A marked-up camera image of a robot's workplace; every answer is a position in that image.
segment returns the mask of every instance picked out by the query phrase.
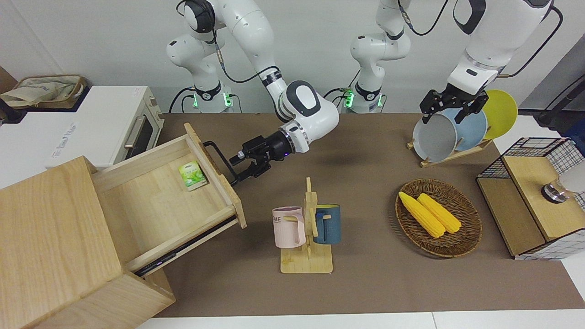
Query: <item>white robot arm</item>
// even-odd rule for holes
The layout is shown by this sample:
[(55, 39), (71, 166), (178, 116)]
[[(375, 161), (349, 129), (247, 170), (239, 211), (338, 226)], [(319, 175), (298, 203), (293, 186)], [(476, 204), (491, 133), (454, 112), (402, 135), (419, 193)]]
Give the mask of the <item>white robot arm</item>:
[[(215, 53), (215, 45), (196, 37), (201, 35), (192, 31), (175, 38), (167, 45), (167, 55), (173, 64), (191, 73), (199, 110), (221, 113), (226, 110), (223, 95), (229, 93), (228, 87), (218, 78), (215, 67), (203, 62), (203, 58)], [(219, 47), (225, 43), (223, 39), (217, 41)]]
[[(481, 111), (488, 99), (485, 87), (500, 75), (516, 50), (528, 40), (550, 11), (553, 2), (460, 2), (466, 1), (472, 9), (468, 21), (461, 23), (455, 15), (453, 17), (461, 30), (470, 35), (469, 44), (447, 79), (444, 92), (430, 90), (422, 100), (420, 107), (425, 123), (434, 113), (446, 108), (462, 108), (456, 118), (457, 123), (466, 115)], [(359, 78), (352, 86), (353, 104), (350, 109), (353, 112), (371, 113), (377, 105), (384, 80), (384, 69), (377, 66), (377, 62), (401, 59), (408, 54), (411, 43), (404, 34), (404, 23), (413, 29), (406, 13), (410, 3), (411, 0), (380, 0), (376, 23), (385, 33), (362, 35), (353, 40), (352, 56), (361, 66)]]
[[(288, 85), (284, 82), (274, 62), (274, 33), (253, 0), (187, 0), (181, 3), (185, 4), (187, 23), (201, 35), (197, 39), (215, 43), (217, 29), (227, 28), (231, 32), (274, 101), (278, 118), (284, 122), (267, 138), (258, 136), (244, 143), (238, 155), (230, 159), (232, 165), (252, 159), (239, 180), (258, 177), (270, 168), (271, 160), (282, 161), (291, 153), (309, 151), (313, 141), (337, 126), (337, 108), (308, 82), (297, 80)], [(225, 72), (219, 45), (216, 49)], [(227, 76), (234, 82), (242, 82)]]
[(469, 44), (447, 79), (443, 92), (430, 90), (420, 107), (426, 123), (447, 108), (461, 108), (455, 121), (479, 113), (487, 102), (485, 87), (508, 65), (552, 7), (553, 0), (468, 0), (469, 20), (456, 22)]
[[(407, 8), (410, 0), (402, 4)], [(355, 113), (371, 113), (378, 104), (386, 72), (377, 63), (404, 58), (410, 51), (410, 38), (404, 33), (397, 0), (380, 0), (376, 24), (385, 33), (360, 35), (351, 45), (352, 56), (360, 64), (357, 81), (351, 86), (353, 101), (349, 109)]]

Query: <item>mug handle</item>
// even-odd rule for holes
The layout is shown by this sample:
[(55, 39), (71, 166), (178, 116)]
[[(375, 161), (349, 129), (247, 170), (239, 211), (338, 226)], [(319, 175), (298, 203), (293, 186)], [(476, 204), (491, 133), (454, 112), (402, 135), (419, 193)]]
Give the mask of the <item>mug handle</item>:
[(330, 220), (331, 215), (323, 215), (323, 241), (327, 241), (327, 225), (325, 225), (325, 220)]
[(295, 243), (301, 243), (301, 238), (305, 236), (305, 222), (302, 215), (294, 214), (292, 216), (283, 216), (283, 218), (289, 222), (297, 222), (298, 235), (295, 239)]
[(317, 226), (317, 236), (324, 233), (325, 223), (323, 222), (323, 214), (316, 213), (315, 214), (315, 225)]

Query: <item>pink mug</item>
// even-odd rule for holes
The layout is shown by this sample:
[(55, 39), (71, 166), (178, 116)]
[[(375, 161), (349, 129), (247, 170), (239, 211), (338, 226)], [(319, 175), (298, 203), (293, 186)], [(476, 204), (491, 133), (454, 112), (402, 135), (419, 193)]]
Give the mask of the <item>pink mug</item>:
[(307, 241), (301, 207), (272, 209), (274, 242), (279, 248), (296, 248)]

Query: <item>blue mug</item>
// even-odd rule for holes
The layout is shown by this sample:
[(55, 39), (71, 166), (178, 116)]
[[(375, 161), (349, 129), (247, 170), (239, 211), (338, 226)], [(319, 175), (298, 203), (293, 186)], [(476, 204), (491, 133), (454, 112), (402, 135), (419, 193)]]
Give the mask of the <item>blue mug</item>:
[(341, 208), (339, 204), (319, 204), (315, 214), (317, 232), (313, 241), (323, 245), (334, 245), (341, 241)]

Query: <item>corn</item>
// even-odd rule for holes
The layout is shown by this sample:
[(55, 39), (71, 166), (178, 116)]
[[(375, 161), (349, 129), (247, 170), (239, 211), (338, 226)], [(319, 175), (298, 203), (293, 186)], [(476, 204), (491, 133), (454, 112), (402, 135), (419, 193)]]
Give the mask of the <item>corn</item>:
[(447, 232), (455, 233), (461, 228), (461, 222), (453, 216), (447, 209), (445, 209), (437, 201), (433, 200), (430, 196), (422, 193), (418, 197), (420, 202), (431, 214), (435, 215), (436, 219), (443, 224)]
[(433, 238), (445, 234), (445, 227), (422, 204), (404, 192), (398, 192), (398, 195), (408, 212)]

